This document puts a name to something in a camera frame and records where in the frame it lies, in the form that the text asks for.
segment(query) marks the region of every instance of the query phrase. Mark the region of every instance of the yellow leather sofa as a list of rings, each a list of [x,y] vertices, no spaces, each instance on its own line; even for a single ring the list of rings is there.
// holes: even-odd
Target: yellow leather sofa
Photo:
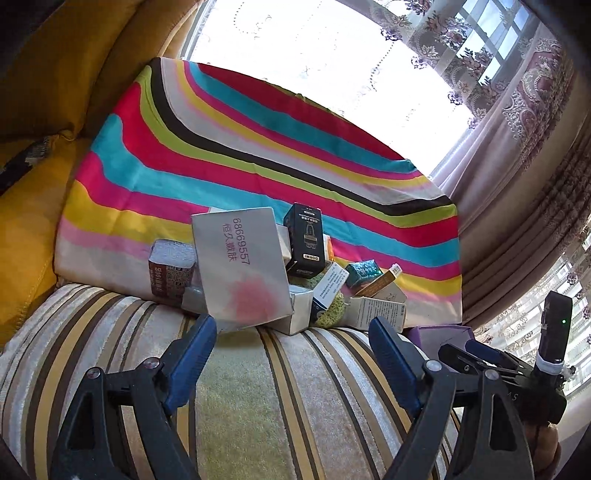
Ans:
[[[0,348],[53,291],[57,222],[77,164],[155,56],[176,57],[203,0],[67,0],[0,79],[0,168],[49,156],[0,196]]]

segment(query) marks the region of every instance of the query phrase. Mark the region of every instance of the red stripe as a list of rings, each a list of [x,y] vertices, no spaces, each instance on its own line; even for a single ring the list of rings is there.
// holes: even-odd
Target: red stripe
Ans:
[[[397,263],[404,273],[437,281],[449,280],[460,275],[460,262],[442,265],[441,267],[423,267],[402,258],[375,252],[362,245],[351,245],[333,237],[330,240],[335,256],[345,258],[350,262],[375,260],[381,268],[390,268]]]
[[[140,94],[141,88],[135,83],[128,95],[125,95],[117,105],[115,113],[123,123],[122,141],[125,148],[149,168],[267,195],[287,203],[299,202],[313,205],[322,210],[325,215],[394,238],[412,247],[429,247],[457,236],[457,216],[427,225],[400,228],[343,203],[267,179],[256,173],[186,157],[169,150],[156,139],[144,122],[139,109]]]
[[[272,86],[269,88],[269,84],[262,80],[203,63],[198,63],[197,66],[206,75],[219,80],[267,108],[276,112],[286,113],[299,122],[342,138],[381,157],[389,158],[390,160],[404,160],[394,150],[356,125],[322,108],[310,105],[295,95],[286,95]]]
[[[85,186],[94,203],[116,210],[130,210],[140,215],[155,216],[180,223],[191,223],[191,215],[205,213],[209,210],[208,207],[182,200],[130,192],[111,183],[105,177],[99,156],[92,151],[86,155],[84,162],[82,162],[76,180]]]
[[[257,132],[275,141],[280,145],[284,145],[285,147],[291,148],[311,157],[318,158],[319,160],[322,160],[326,163],[339,166],[341,168],[344,168],[345,170],[354,171],[359,174],[376,177],[379,179],[408,180],[420,177],[422,175],[418,170],[414,170],[410,173],[399,173],[369,168],[365,165],[361,165],[353,161],[347,160],[345,158],[338,157],[337,155],[334,155],[326,150],[322,150],[321,148],[315,147],[310,144],[306,144],[304,142],[300,142],[298,140],[294,140],[293,138],[287,137],[283,134],[279,134],[273,130],[263,127],[262,125],[256,123],[246,115],[238,112],[237,110],[234,110],[227,104],[223,103],[221,100],[208,94],[195,82],[195,79],[193,78],[193,75],[190,72],[188,63],[185,64],[185,78],[187,80],[187,83],[193,90],[193,93],[196,96],[198,96],[201,100],[206,102],[209,106],[223,113],[235,122],[247,127],[253,132]]]

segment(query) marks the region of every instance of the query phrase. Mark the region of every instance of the human hand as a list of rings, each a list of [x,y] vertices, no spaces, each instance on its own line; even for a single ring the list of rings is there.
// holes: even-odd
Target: human hand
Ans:
[[[556,425],[538,427],[524,423],[525,438],[530,447],[536,479],[552,478],[560,460],[560,445]]]

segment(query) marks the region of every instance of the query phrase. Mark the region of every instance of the turquoise stripe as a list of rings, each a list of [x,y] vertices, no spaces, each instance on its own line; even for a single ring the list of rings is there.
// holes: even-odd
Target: turquoise stripe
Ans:
[[[261,105],[219,80],[201,72],[196,63],[189,63],[189,68],[193,79],[205,92],[247,116],[262,127],[374,170],[396,173],[411,173],[416,171],[415,166],[410,160],[390,160],[376,155],[373,152],[347,142],[343,138],[336,137],[311,125],[295,120],[286,113],[277,112]]]
[[[272,207],[275,220],[282,223],[290,204],[263,194],[246,192],[210,181],[184,177],[148,168],[123,145],[121,119],[112,114],[106,120],[92,144],[102,164],[105,177],[132,192],[182,200],[235,210]],[[423,267],[440,267],[458,260],[457,238],[429,247],[410,247],[400,241],[380,235],[351,222],[324,215],[324,231],[351,245],[362,245],[375,252],[398,257]]]

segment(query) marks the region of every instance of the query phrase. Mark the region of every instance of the striped sofa cushion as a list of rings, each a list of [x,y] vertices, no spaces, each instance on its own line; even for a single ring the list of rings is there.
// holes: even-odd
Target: striped sofa cushion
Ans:
[[[135,368],[160,356],[194,319],[151,301],[68,284],[27,320],[0,356],[0,428],[28,473],[46,480],[61,422],[84,372]],[[152,480],[131,407],[125,445],[136,478]],[[366,335],[264,327],[220,335],[180,439],[204,479],[378,479],[410,428]],[[457,438],[450,418],[433,480]]]

